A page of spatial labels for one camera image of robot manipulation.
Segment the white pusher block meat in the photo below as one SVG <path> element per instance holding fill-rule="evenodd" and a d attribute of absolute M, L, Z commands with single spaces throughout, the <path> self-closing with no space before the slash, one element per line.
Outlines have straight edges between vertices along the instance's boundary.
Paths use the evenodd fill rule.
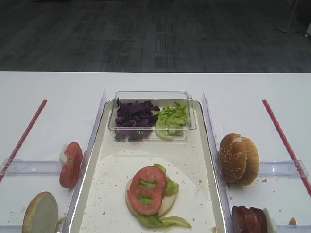
<path fill-rule="evenodd" d="M 263 209 L 263 212 L 267 219 L 267 232 L 268 233 L 277 233 L 277 226 L 274 219 L 271 218 L 267 208 Z"/>

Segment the right clear vertical rail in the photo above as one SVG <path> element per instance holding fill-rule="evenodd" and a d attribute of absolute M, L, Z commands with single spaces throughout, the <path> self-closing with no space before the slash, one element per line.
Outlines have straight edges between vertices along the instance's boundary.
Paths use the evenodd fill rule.
<path fill-rule="evenodd" d="M 213 177 L 216 185 L 217 202 L 220 208 L 220 223 L 217 223 L 217 231 L 220 233 L 234 233 L 234 224 L 231 216 L 231 208 L 228 201 L 227 185 L 222 177 L 221 165 L 219 162 L 218 147 L 214 137 L 212 120 L 209 113 L 208 101 L 205 92 L 202 94 L 202 107 L 205 118 L 205 128 L 211 155 L 211 164 L 213 168 Z"/>

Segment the right red strip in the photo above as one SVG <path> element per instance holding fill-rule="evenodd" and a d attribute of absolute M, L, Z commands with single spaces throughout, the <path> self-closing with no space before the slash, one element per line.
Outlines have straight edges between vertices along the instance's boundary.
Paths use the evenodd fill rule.
<path fill-rule="evenodd" d="M 307 178 L 307 172 L 304 171 L 304 169 L 303 169 L 303 166 L 302 166 L 303 164 L 301 162 L 299 162 L 298 158 L 296 157 L 296 155 L 295 155 L 289 141 L 287 140 L 276 116 L 274 115 L 272 108 L 270 107 L 268 101 L 266 99 L 263 99 L 262 102 L 263 102 L 263 104 L 264 104 L 264 106 L 265 106 L 265 108 L 266 108 L 266 110 L 267 110 L 267 112 L 268 112 L 268 114 L 269 114 L 269 116 L 270 116 L 270 118 L 271 118 L 271 120 L 272 120 L 272 122 L 273 122 L 273 124 L 274 124 L 274 126 L 275 126 L 275 128 L 276 128 L 276 130 L 277 130 L 277 132 L 278 132 L 278 134 L 279 134 L 279 136 L 280 136 L 280 138 L 281 138 L 281 140 L 282 140 L 282 142 L 283 142 L 283 144 L 284 144 L 284 146 L 285 146 L 285 148 L 289 154 L 289 156 L 290 156 L 290 158 L 293 160 L 295 167 L 297 168 L 298 173 L 300 175 L 300 178 L 301 178 L 301 180 L 302 180 L 302 182 L 303 182 L 303 184 L 304 184 L 304 186 L 305 186 L 305 188 L 306 188 L 306 190 L 310 196 L 311 195 L 311 184 Z"/>

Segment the white pusher block tomato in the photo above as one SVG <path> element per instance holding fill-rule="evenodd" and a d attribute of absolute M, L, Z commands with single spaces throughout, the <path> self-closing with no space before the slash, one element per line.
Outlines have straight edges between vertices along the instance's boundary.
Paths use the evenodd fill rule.
<path fill-rule="evenodd" d="M 61 149 L 60 154 L 59 154 L 59 161 L 60 161 L 62 166 L 67 162 L 67 155 L 65 154 L 65 150 L 66 150 L 67 146 L 68 146 L 68 144 L 64 144 L 62 146 L 62 149 Z"/>

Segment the clear vertical rail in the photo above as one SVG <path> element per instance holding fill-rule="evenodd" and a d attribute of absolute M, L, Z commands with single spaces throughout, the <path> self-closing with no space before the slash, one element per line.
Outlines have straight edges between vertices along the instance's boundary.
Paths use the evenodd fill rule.
<path fill-rule="evenodd" d="M 205 92 L 202 94 L 202 107 L 205 118 L 205 128 L 211 155 L 211 164 L 213 168 L 213 177 L 216 185 L 217 202 L 220 208 L 220 223 L 217 223 L 217 231 L 220 233 L 234 233 L 234 224 L 231 216 L 231 208 L 228 201 L 227 185 L 222 177 L 221 165 L 219 162 L 218 147 L 214 137 L 212 120 L 209 113 L 208 101 Z"/>
<path fill-rule="evenodd" d="M 74 188 L 74 191 L 72 194 L 72 199 L 70 201 L 69 209 L 68 209 L 66 218 L 62 224 L 61 230 L 57 230 L 58 233 L 69 233 L 70 230 L 72 229 L 74 214 L 77 213 L 78 200 L 82 195 L 81 189 L 82 189 L 83 183 L 85 181 L 86 172 L 87 172 L 87 169 L 89 166 L 89 161 L 91 159 L 92 151 L 93 151 L 94 144 L 95 144 L 95 139 L 96 139 L 96 136 L 97 136 L 97 133 L 99 130 L 99 126 L 100 126 L 101 118 L 103 115 L 105 103 L 106 103 L 106 93 L 104 90 L 101 101 L 100 101 L 100 105 L 98 108 L 98 112 L 97 112 L 97 115 L 95 118 L 92 133 L 90 135 L 90 139 L 89 139 L 89 142 L 87 145 L 87 149 L 86 149 L 84 156 L 83 156 L 83 160 L 82 160 L 81 168 L 80 168 L 80 172 L 79 172 L 79 177 L 77 180 L 76 187 Z"/>

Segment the upper left clear rail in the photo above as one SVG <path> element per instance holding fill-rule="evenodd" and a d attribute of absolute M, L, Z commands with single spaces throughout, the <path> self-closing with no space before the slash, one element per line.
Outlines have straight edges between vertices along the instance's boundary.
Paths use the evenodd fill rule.
<path fill-rule="evenodd" d="M 2 176 L 49 176 L 59 175 L 62 164 L 59 161 L 34 161 L 5 159 L 0 167 Z"/>

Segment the left clear vertical rail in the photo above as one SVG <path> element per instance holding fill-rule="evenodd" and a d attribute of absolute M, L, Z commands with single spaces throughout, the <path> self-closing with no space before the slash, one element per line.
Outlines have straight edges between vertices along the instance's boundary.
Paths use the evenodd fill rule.
<path fill-rule="evenodd" d="M 89 142 L 87 145 L 87 149 L 86 149 L 84 156 L 83 156 L 83 160 L 82 160 L 81 168 L 80 168 L 80 172 L 79 172 L 79 177 L 77 180 L 76 187 L 74 188 L 74 191 L 72 194 L 72 199 L 70 201 L 69 209 L 68 209 L 66 218 L 62 224 L 61 230 L 57 230 L 58 233 L 69 233 L 70 230 L 72 229 L 74 214 L 77 213 L 78 200 L 82 195 L 81 189 L 82 189 L 83 183 L 85 181 L 86 172 L 87 172 L 87 169 L 89 166 L 89 161 L 91 159 L 92 151 L 93 151 L 94 144 L 95 144 L 95 139 L 96 139 L 96 136 L 97 136 L 97 133 L 99 130 L 99 126 L 100 126 L 101 118 L 103 115 L 105 103 L 106 103 L 106 93 L 104 90 L 101 101 L 100 101 L 100 105 L 98 108 L 98 112 L 97 112 L 97 115 L 95 118 L 92 133 L 90 135 L 90 139 L 89 139 Z"/>

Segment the upper right clear rail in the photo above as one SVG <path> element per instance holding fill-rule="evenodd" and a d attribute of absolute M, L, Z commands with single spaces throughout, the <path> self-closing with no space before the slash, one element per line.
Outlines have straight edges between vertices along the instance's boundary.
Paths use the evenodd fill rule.
<path fill-rule="evenodd" d="M 301 160 L 261 161 L 258 175 L 287 178 L 308 177 Z"/>

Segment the lower left clear rail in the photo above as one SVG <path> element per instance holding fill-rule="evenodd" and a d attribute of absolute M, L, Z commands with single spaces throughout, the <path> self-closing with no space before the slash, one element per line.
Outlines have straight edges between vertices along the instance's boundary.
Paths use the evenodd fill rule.
<path fill-rule="evenodd" d="M 0 225 L 0 233 L 22 233 L 21 225 Z"/>

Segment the lettuce leaf on bun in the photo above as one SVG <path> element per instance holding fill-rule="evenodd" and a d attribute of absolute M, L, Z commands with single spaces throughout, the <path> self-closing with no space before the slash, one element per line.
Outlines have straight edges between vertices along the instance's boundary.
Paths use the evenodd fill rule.
<path fill-rule="evenodd" d="M 167 180 L 167 187 L 164 191 L 164 195 L 171 195 L 171 194 L 178 193 L 179 184 L 171 180 L 167 176 L 165 167 L 160 164 L 153 164 L 152 166 L 160 168 L 165 173 L 166 180 Z M 147 188 L 153 189 L 157 186 L 157 182 L 156 181 L 148 182 L 148 181 L 141 180 L 138 185 L 139 187 L 147 187 Z M 145 198 L 145 197 L 141 197 L 139 201 L 146 205 L 149 205 L 151 203 L 151 199 Z M 181 217 L 178 217 L 178 216 L 159 217 L 158 212 L 154 215 L 146 216 L 146 215 L 140 214 L 137 211 L 138 213 L 137 218 L 139 222 L 141 223 L 141 225 L 147 228 L 159 228 L 159 227 L 169 227 L 169 226 L 181 226 L 185 228 L 191 228 L 191 225 L 185 219 Z"/>

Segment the orange food crumb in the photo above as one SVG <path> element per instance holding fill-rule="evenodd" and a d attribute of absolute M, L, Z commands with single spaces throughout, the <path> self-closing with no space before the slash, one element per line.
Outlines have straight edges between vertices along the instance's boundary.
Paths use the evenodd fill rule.
<path fill-rule="evenodd" d="M 297 225 L 296 219 L 292 217 L 289 221 L 289 225 Z"/>

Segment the clear plastic container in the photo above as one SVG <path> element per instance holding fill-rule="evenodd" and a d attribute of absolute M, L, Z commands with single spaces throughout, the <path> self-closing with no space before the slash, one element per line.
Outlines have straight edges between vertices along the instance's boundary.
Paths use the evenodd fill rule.
<path fill-rule="evenodd" d="M 185 141 L 196 129 L 186 91 L 118 91 L 108 128 L 116 141 Z"/>

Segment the lower right clear rail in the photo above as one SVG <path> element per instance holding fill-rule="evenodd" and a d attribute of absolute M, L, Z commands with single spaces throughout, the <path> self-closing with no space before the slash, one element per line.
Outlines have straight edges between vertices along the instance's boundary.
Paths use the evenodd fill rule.
<path fill-rule="evenodd" d="M 277 233 L 311 233 L 311 225 L 277 225 Z"/>

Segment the standing bun half left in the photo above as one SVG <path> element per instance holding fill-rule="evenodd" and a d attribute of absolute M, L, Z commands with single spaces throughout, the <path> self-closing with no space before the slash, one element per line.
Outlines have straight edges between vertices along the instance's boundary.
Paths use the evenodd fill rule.
<path fill-rule="evenodd" d="M 50 192 L 37 194 L 24 215 L 23 233 L 54 233 L 58 225 L 58 205 Z"/>

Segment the sesame bun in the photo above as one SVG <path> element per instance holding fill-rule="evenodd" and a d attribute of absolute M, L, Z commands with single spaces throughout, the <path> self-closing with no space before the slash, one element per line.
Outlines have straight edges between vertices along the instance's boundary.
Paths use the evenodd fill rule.
<path fill-rule="evenodd" d="M 258 176 L 259 172 L 259 154 L 256 145 L 247 137 L 243 137 L 242 141 L 246 145 L 247 161 L 246 169 L 243 176 L 236 182 L 240 186 L 249 186 Z"/>
<path fill-rule="evenodd" d="M 246 169 L 246 144 L 239 134 L 226 135 L 220 143 L 220 162 L 222 173 L 227 182 L 240 179 Z"/>

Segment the purple cabbage pieces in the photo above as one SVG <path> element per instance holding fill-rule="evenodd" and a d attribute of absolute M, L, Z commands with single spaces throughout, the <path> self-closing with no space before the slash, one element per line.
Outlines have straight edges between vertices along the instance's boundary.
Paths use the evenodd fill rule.
<path fill-rule="evenodd" d="M 117 99 L 117 106 L 115 123 L 118 128 L 152 127 L 158 120 L 158 116 L 152 113 L 152 110 L 160 111 L 160 108 L 157 105 L 153 105 L 150 101 L 122 103 Z M 115 134 L 115 140 L 141 141 L 147 138 L 150 133 L 150 130 L 118 130 Z"/>

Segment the sesame bun front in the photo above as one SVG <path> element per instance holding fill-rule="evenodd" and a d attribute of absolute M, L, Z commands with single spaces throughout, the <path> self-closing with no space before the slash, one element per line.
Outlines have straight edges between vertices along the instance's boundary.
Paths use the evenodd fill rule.
<path fill-rule="evenodd" d="M 246 144 L 239 134 L 226 135 L 220 143 L 220 162 L 222 173 L 227 182 L 240 179 L 246 169 Z"/>

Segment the bottom bun on tray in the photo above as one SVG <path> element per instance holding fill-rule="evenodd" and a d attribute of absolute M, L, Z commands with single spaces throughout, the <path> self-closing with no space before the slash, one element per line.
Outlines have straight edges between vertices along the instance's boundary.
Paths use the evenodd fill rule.
<path fill-rule="evenodd" d="M 127 204 L 127 207 L 129 209 L 129 211 L 134 215 L 134 216 L 138 216 L 137 211 L 131 206 L 130 200 L 128 198 L 128 192 L 127 190 L 130 189 L 130 185 L 132 183 L 132 178 L 127 182 L 126 184 L 126 188 L 125 188 L 125 201 Z M 158 216 L 162 217 L 164 216 L 167 212 L 169 212 L 169 210 L 173 207 L 175 199 L 177 198 L 177 193 L 175 194 L 171 194 L 171 195 L 164 195 L 163 199 L 162 199 L 162 205 L 161 208 L 158 212 Z"/>

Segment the red strip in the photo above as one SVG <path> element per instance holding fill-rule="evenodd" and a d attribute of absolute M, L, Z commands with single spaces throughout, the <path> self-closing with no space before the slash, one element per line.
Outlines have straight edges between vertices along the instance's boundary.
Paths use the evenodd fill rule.
<path fill-rule="evenodd" d="M 282 142 L 283 142 L 283 144 L 284 144 L 284 146 L 285 146 L 285 148 L 289 154 L 289 156 L 290 156 L 290 158 L 293 160 L 295 167 L 297 168 L 298 173 L 300 175 L 300 178 L 301 178 L 301 180 L 302 180 L 302 182 L 303 182 L 303 184 L 304 184 L 304 186 L 305 186 L 305 188 L 306 188 L 306 190 L 310 196 L 311 195 L 311 184 L 307 178 L 307 172 L 304 171 L 304 169 L 303 169 L 303 166 L 302 166 L 303 164 L 301 162 L 299 162 L 298 158 L 296 157 L 296 155 L 295 155 L 289 141 L 287 140 L 276 116 L 274 115 L 272 108 L 270 107 L 268 101 L 266 99 L 263 99 L 262 102 L 263 102 L 263 104 L 264 104 L 264 106 L 265 106 L 265 108 L 266 108 L 266 110 L 267 110 L 267 112 L 268 112 L 268 114 L 269 114 L 269 116 L 270 116 L 270 118 L 271 118 L 271 120 L 272 120 L 272 122 L 273 122 L 273 124 L 274 124 L 274 126 L 275 126 L 275 128 L 276 128 L 276 130 L 277 130 L 277 132 L 278 132 L 278 134 L 279 134 L 279 136 L 280 136 L 280 138 L 281 138 L 281 140 L 282 140 Z"/>
<path fill-rule="evenodd" d="M 18 153 L 19 149 L 21 148 L 21 146 L 22 146 L 23 142 L 25 141 L 26 137 L 28 136 L 30 130 L 32 129 L 32 127 L 36 123 L 36 120 L 40 116 L 40 114 L 43 111 L 47 102 L 48 102 L 47 99 L 44 99 L 42 101 L 41 105 L 37 109 L 32 120 L 30 121 L 29 125 L 27 126 L 26 130 L 24 131 L 23 135 L 21 136 L 20 140 L 18 141 L 17 145 L 15 146 L 14 150 L 12 151 L 10 157 L 6 160 L 6 162 L 3 163 L 4 167 L 0 171 L 0 181 L 2 181 L 2 179 L 4 178 L 6 170 L 9 168 L 10 164 L 14 160 L 16 154 Z"/>

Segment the left red strip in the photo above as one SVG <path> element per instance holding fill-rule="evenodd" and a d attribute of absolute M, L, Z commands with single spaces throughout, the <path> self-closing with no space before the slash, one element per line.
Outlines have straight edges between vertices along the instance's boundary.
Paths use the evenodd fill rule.
<path fill-rule="evenodd" d="M 17 145 L 15 146 L 14 150 L 12 151 L 10 157 L 6 160 L 6 162 L 3 163 L 4 167 L 0 171 L 0 181 L 2 181 L 2 179 L 4 178 L 6 170 L 9 168 L 10 164 L 14 160 L 16 154 L 18 153 L 19 149 L 21 148 L 21 146 L 22 146 L 23 142 L 25 141 L 26 137 L 28 136 L 30 130 L 32 129 L 32 127 L 36 123 L 36 120 L 40 116 L 40 114 L 43 111 L 47 102 L 48 102 L 47 99 L 44 99 L 42 101 L 41 105 L 37 109 L 32 120 L 30 121 L 29 125 L 27 126 L 26 130 L 24 131 L 23 135 L 21 136 L 20 140 L 18 141 Z"/>

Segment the tomato slice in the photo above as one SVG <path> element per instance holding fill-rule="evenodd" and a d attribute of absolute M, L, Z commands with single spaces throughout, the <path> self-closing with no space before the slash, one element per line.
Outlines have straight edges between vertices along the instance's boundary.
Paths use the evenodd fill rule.
<path fill-rule="evenodd" d="M 148 182 L 157 182 L 157 186 L 153 189 L 147 187 L 139 187 L 141 180 Z M 165 173 L 158 167 L 147 166 L 139 170 L 133 177 L 128 197 L 132 207 L 142 215 L 151 216 L 156 214 L 161 205 L 164 191 L 167 187 Z M 146 205 L 139 201 L 141 197 L 150 198 L 151 203 Z"/>

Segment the floor stand base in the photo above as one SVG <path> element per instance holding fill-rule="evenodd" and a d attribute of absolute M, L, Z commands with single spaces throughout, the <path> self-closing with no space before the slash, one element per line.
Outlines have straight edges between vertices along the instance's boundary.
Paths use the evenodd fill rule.
<path fill-rule="evenodd" d="M 276 29 L 282 33 L 299 33 L 302 30 L 302 25 L 299 23 L 296 15 L 298 0 L 286 0 L 279 20 L 276 23 Z"/>

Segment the standing tomato slices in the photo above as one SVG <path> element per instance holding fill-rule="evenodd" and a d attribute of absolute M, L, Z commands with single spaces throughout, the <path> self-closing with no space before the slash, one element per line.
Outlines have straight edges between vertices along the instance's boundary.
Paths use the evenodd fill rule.
<path fill-rule="evenodd" d="M 71 142 L 68 144 L 65 154 L 67 155 L 67 162 L 62 166 L 60 173 L 60 185 L 63 188 L 74 188 L 83 159 L 82 150 L 77 142 Z"/>

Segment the green lettuce in container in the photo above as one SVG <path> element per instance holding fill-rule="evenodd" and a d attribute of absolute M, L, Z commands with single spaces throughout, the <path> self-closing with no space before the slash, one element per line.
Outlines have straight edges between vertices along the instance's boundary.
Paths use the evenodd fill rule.
<path fill-rule="evenodd" d="M 173 140 L 174 137 L 183 137 L 184 130 L 180 127 L 189 126 L 188 108 L 182 102 L 175 102 L 175 107 L 166 106 L 160 111 L 152 110 L 158 116 L 156 135 L 163 140 Z"/>

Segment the white metal tray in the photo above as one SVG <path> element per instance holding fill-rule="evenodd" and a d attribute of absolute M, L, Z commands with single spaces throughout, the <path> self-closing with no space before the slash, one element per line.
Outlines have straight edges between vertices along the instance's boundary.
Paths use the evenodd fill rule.
<path fill-rule="evenodd" d="M 210 154 L 203 108 L 190 104 L 197 128 L 186 139 L 115 141 L 109 101 L 85 155 L 82 181 L 65 233 L 224 233 L 224 215 Z"/>

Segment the sesame bun rear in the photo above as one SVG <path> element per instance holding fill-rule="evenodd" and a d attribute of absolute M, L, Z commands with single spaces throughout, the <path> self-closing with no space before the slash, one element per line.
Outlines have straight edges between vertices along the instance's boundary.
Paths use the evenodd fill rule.
<path fill-rule="evenodd" d="M 258 176 L 259 172 L 259 154 L 256 145 L 247 137 L 243 137 L 242 141 L 246 145 L 247 161 L 246 169 L 243 176 L 236 182 L 240 186 L 249 186 Z"/>

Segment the bacon meat stack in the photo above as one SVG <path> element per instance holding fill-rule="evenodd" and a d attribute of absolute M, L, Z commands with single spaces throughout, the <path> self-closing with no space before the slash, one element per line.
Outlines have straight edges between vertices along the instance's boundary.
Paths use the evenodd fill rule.
<path fill-rule="evenodd" d="M 232 219 L 237 233 L 268 233 L 267 218 L 261 209 L 233 206 Z"/>

